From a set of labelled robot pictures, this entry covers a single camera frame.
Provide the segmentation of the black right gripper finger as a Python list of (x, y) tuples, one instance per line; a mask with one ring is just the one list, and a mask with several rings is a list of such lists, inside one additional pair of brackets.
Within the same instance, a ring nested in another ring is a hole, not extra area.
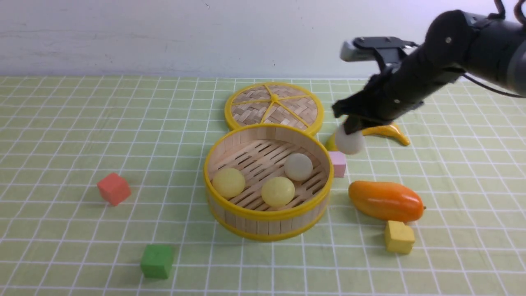
[(359, 117), (348, 116), (344, 121), (344, 133), (350, 135), (363, 129), (362, 120)]

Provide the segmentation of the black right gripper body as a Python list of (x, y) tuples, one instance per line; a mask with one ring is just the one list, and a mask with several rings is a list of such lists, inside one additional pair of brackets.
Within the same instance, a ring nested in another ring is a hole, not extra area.
[(335, 117), (350, 116), (388, 123), (417, 106), (428, 96), (455, 82), (465, 70), (456, 65), (436, 66), (423, 46), (386, 67), (360, 92), (332, 106)]

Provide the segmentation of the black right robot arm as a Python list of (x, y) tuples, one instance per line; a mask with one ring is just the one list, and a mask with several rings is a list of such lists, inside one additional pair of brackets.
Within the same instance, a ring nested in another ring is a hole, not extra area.
[(468, 74), (507, 90), (526, 91), (525, 25), (501, 17), (455, 10), (436, 17), (423, 44), (394, 36), (364, 36), (346, 41), (346, 62), (376, 61), (380, 72), (366, 86), (332, 106), (334, 116), (347, 116), (344, 131), (389, 125), (423, 105), (445, 85)]

